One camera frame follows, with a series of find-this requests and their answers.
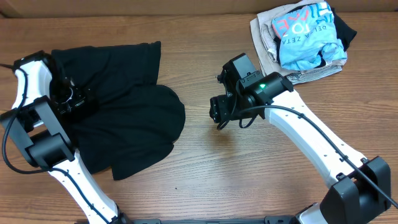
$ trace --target light blue t-shirt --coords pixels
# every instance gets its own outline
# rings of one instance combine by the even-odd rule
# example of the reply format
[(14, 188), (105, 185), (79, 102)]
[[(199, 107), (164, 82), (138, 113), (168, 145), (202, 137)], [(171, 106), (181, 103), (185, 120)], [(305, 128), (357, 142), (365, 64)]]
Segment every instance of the light blue t-shirt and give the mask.
[(336, 36), (335, 17), (327, 2), (304, 6), (272, 20), (281, 40), (280, 66), (289, 70), (308, 70), (333, 60), (347, 59), (343, 44)]

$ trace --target table surface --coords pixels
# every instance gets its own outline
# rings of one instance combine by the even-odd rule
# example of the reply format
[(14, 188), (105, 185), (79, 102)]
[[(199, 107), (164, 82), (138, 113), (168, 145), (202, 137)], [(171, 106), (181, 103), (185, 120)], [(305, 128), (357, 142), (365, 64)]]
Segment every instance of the table surface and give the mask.
[[(224, 92), (215, 75), (246, 52), (258, 67), (249, 22), (256, 15), (92, 17), (0, 20), (0, 62), (38, 50), (162, 41), (159, 84), (185, 104), (187, 121), (174, 150), (122, 181), (94, 175), (131, 218), (163, 220), (263, 218), (295, 214), (327, 192), (317, 171), (281, 131), (257, 119), (222, 131), (208, 116), (209, 99)], [(304, 102), (341, 139), (392, 170), (398, 199), (398, 13), (341, 13), (358, 31), (342, 72), (297, 85)], [(17, 80), (0, 69), (0, 113), (14, 102)], [(13, 144), (12, 163), (31, 169)], [(0, 223), (73, 223), (85, 216), (48, 174), (21, 175), (0, 162)], [(396, 223), (390, 209), (373, 223)]]

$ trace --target brown surface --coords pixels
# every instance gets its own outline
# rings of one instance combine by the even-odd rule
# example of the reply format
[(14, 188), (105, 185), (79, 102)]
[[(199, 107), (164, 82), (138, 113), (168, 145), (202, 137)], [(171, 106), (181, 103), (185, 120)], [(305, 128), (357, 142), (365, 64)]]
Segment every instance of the brown surface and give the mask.
[[(258, 13), (299, 0), (0, 0), (9, 17), (85, 17)], [(398, 9), (397, 0), (329, 0), (338, 12)]]
[[(392, 169), (398, 199), (398, 27), (396, 13), (343, 14), (358, 35), (344, 70), (296, 86), (334, 132), (368, 158)], [(173, 152), (160, 163), (119, 182), (108, 170), (94, 178), (131, 218), (261, 218), (295, 214), (320, 202), (326, 187), (311, 163), (275, 127), (257, 119), (248, 129), (231, 122), (217, 131), (209, 99), (223, 94), (214, 78), (241, 52), (257, 56), (249, 21), (255, 15), (8, 19), (0, 21), (0, 62), (44, 49), (162, 41), (159, 84), (186, 106), (187, 122)], [(16, 79), (0, 69), (0, 110), (15, 99)], [(30, 169), (15, 147), (11, 161)], [(48, 174), (20, 175), (0, 162), (0, 223), (72, 223), (84, 218)], [(373, 223), (396, 223), (390, 209)]]

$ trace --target robotic arm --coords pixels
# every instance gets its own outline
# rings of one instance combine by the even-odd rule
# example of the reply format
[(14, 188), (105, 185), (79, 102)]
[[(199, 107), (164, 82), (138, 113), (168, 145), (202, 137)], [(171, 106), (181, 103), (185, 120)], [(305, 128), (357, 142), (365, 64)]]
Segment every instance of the robotic arm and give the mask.
[[(0, 122), (26, 161), (55, 177), (79, 204), (89, 223), (186, 223), (131, 221), (98, 187), (80, 158), (73, 132), (66, 125), (95, 112), (95, 98), (90, 90), (80, 89), (59, 74), (52, 57), (43, 52), (15, 61), (14, 71), (18, 78), (17, 99), (13, 110), (0, 115)], [(337, 137), (308, 109), (286, 78), (278, 73), (264, 77), (242, 54), (223, 67), (218, 80), (224, 84), (226, 94), (210, 100), (210, 116), (216, 123), (221, 122), (220, 129), (230, 120), (252, 118), (253, 121), (257, 115), (267, 119), (306, 155), (330, 190), (321, 204), (315, 203), (295, 216), (189, 223), (357, 224), (370, 222), (391, 206), (360, 175), (364, 173), (390, 197), (389, 166), (380, 157), (369, 161)], [(29, 137), (28, 132), (42, 124), (47, 130)], [(5, 144), (3, 157), (7, 161)], [(18, 172), (9, 162), (8, 165)]]

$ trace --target black cloth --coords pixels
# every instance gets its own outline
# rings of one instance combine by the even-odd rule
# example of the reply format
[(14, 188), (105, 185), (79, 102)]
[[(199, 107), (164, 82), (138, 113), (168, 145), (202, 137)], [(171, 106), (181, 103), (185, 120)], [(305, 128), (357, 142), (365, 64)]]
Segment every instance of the black cloth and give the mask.
[(99, 110), (72, 124), (90, 173), (112, 168), (125, 179), (161, 161), (173, 149), (185, 108), (168, 87), (156, 85), (160, 42), (53, 50), (60, 73), (90, 88)]
[[(302, 9), (304, 6), (298, 6), (294, 9), (290, 10), (288, 13)], [(349, 44), (354, 39), (357, 32), (355, 30), (353, 30), (351, 27), (349, 27), (339, 16), (337, 16), (335, 8), (332, 8), (331, 11), (333, 12), (333, 15), (335, 16), (335, 20), (333, 21), (333, 23), (335, 24), (335, 27), (336, 27), (337, 39), (341, 40), (341, 43), (343, 44), (343, 47), (344, 47), (344, 51), (347, 51)], [(279, 60), (280, 39), (278, 37), (275, 37), (274, 41), (276, 43), (277, 61), (280, 63), (280, 60)], [(322, 59), (321, 64), (319, 66), (317, 66), (317, 68), (321, 68), (325, 65), (326, 65), (326, 62)]]

